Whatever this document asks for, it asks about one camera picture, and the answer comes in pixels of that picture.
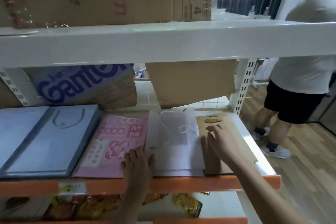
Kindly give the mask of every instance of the white t-shirt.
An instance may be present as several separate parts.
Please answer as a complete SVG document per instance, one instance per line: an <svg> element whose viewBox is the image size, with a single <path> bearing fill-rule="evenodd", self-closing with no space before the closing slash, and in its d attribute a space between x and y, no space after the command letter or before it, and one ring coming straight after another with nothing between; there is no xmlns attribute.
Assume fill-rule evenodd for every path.
<svg viewBox="0 0 336 224"><path fill-rule="evenodd" d="M336 0L303 0L290 11L286 20L336 22ZM271 80L284 90L323 94L329 92L329 81L334 70L336 55L279 58Z"/></svg>

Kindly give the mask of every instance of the hand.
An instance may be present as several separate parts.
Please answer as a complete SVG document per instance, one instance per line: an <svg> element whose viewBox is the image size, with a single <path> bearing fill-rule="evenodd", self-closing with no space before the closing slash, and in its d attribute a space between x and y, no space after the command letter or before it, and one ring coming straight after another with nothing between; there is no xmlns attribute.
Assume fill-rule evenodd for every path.
<svg viewBox="0 0 336 224"><path fill-rule="evenodd" d="M209 126L206 128L208 132L208 142L216 155L224 161L227 165L232 161L236 161L242 157L242 154L238 148L236 140L232 133L224 126L219 128L218 126Z"/></svg>
<svg viewBox="0 0 336 224"><path fill-rule="evenodd" d="M120 168L124 173L126 189L136 190L145 196L153 178L154 155L151 155L147 162L141 147L138 147L126 153L124 159L125 161L120 163Z"/></svg>

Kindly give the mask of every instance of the wooden floor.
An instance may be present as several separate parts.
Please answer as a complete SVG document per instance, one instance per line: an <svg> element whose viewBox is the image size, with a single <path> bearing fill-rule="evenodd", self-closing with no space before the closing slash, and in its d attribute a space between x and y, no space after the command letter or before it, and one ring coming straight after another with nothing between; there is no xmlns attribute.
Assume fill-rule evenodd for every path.
<svg viewBox="0 0 336 224"><path fill-rule="evenodd" d="M241 112L249 130L264 96L266 87L249 87ZM282 176L283 197L312 223L336 223L336 137L318 124L293 125L283 146L291 150L291 158L267 157Z"/></svg>

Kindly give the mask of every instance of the white shelf beam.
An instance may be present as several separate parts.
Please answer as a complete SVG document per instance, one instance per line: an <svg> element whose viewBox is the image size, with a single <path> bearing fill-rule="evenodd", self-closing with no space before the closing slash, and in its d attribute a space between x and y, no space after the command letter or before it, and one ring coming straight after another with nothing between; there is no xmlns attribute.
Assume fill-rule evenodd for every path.
<svg viewBox="0 0 336 224"><path fill-rule="evenodd" d="M336 53L336 23L228 20L0 29L2 68Z"/></svg>

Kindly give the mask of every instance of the sock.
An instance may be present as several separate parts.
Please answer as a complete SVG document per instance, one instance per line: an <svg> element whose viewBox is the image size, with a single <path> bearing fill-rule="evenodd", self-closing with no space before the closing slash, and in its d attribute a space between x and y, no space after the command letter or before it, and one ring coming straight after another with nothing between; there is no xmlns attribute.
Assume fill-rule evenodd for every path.
<svg viewBox="0 0 336 224"><path fill-rule="evenodd" d="M259 134L259 136L263 136L266 133L264 128L257 128L257 127L255 127L254 132Z"/></svg>
<svg viewBox="0 0 336 224"><path fill-rule="evenodd" d="M270 152L275 152L278 146L279 146L278 144L272 143L271 141L268 141L266 145L266 147L269 149Z"/></svg>

